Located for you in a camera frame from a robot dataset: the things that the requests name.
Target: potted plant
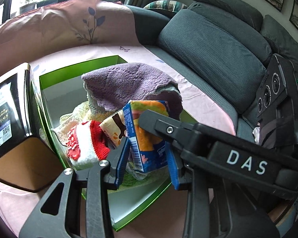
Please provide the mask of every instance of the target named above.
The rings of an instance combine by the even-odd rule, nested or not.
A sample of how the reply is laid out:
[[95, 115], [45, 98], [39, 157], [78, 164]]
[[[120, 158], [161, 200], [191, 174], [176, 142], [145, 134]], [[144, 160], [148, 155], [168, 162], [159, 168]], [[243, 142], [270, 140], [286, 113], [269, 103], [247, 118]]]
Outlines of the potted plant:
[[20, 7], [20, 15], [35, 9], [36, 2], [34, 0], [25, 0], [25, 5]]

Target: fuzzy purple cloth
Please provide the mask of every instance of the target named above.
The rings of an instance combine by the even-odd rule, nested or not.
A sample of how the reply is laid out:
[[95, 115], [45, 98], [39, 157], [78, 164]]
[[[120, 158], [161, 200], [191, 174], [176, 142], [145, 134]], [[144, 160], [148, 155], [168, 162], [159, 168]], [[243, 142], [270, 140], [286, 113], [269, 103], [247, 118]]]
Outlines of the fuzzy purple cloth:
[[122, 63], [82, 75], [91, 108], [117, 111], [129, 100], [167, 101], [170, 117], [183, 110], [177, 82], [168, 74], [144, 63]]

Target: tissue pack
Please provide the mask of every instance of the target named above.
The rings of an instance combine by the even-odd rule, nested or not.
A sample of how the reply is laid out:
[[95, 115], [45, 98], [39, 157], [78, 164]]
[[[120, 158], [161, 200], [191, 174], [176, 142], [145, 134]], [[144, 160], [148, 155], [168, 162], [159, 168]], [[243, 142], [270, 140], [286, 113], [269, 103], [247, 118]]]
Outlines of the tissue pack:
[[132, 167], [140, 173], [167, 165], [165, 141], [139, 127], [139, 116], [147, 109], [169, 116], [165, 101], [130, 101], [123, 108], [127, 136], [131, 142]]

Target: open box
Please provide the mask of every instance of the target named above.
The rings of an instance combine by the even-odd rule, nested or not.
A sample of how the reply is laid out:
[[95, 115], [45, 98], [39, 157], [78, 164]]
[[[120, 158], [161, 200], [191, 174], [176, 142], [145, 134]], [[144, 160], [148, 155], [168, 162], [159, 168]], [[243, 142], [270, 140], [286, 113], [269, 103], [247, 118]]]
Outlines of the open box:
[[[40, 76], [41, 97], [48, 126], [47, 133], [50, 134], [50, 142], [54, 145], [54, 150], [65, 168], [70, 167], [64, 154], [66, 147], [61, 145], [51, 128], [59, 125], [62, 115], [72, 113], [77, 105], [87, 101], [87, 92], [83, 88], [81, 79], [82, 74], [119, 63], [126, 63], [126, 61], [114, 55], [66, 66]], [[185, 110], [180, 119], [190, 123], [196, 122]], [[123, 228], [150, 206], [170, 184], [169, 176], [165, 175], [162, 179], [142, 186], [108, 193], [113, 228], [116, 231]]]

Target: screw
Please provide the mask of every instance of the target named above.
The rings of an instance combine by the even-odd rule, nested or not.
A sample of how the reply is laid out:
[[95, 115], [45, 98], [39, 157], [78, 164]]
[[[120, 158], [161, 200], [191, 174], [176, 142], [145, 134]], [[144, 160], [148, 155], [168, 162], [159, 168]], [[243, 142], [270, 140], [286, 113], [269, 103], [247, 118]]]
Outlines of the screw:
[[99, 165], [102, 167], [108, 166], [109, 162], [107, 160], [99, 161]]
[[167, 133], [168, 134], [171, 134], [173, 132], [173, 128], [171, 127], [171, 126], [169, 126], [168, 128], [167, 128]]
[[69, 176], [73, 173], [73, 169], [72, 168], [66, 168], [63, 173], [66, 175], [66, 176]]

